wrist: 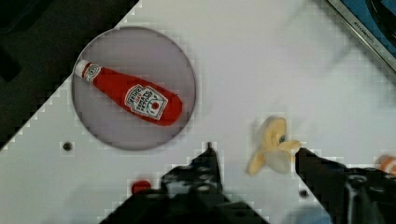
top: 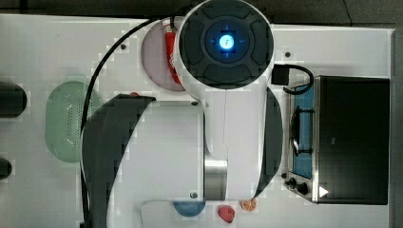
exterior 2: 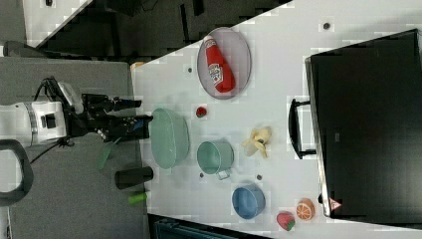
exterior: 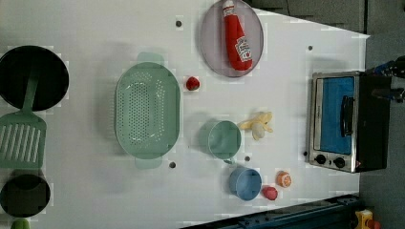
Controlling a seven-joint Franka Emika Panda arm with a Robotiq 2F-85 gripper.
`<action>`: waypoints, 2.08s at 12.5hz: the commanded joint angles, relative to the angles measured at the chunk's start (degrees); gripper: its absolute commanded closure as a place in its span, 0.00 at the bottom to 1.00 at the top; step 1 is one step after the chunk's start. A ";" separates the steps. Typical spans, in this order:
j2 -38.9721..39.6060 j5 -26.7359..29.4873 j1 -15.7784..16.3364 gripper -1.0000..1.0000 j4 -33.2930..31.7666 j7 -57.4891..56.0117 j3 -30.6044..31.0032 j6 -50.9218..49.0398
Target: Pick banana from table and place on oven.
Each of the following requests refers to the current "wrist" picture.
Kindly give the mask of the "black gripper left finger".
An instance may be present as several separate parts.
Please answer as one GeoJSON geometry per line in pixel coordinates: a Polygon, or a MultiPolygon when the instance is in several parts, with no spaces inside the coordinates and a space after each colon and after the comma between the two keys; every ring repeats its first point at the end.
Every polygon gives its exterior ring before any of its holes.
{"type": "Polygon", "coordinates": [[[223,192],[218,155],[211,144],[164,174],[158,188],[132,194],[100,224],[269,224],[244,202],[223,192]]]}

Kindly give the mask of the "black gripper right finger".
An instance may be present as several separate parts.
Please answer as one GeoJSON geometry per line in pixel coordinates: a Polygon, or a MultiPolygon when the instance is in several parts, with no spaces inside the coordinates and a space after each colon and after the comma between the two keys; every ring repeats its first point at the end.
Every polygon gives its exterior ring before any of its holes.
{"type": "Polygon", "coordinates": [[[302,147],[295,172],[332,224],[396,224],[395,176],[375,168],[348,168],[302,147]]]}

